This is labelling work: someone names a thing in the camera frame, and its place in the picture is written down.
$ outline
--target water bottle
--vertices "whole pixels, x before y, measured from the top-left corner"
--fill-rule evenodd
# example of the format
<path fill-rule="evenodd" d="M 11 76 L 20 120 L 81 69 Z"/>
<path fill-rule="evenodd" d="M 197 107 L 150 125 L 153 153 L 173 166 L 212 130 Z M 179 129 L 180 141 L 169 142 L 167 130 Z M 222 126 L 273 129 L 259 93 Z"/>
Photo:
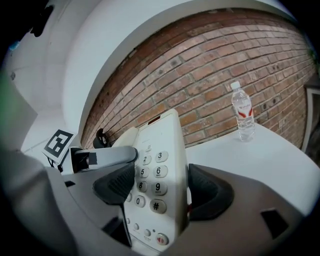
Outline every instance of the water bottle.
<path fill-rule="evenodd" d="M 231 100 L 236 113 L 240 140 L 247 142 L 253 138 L 255 133 L 255 120 L 251 100 L 249 95 L 241 89 L 238 81 L 233 82 L 230 86 L 233 90 Z"/>

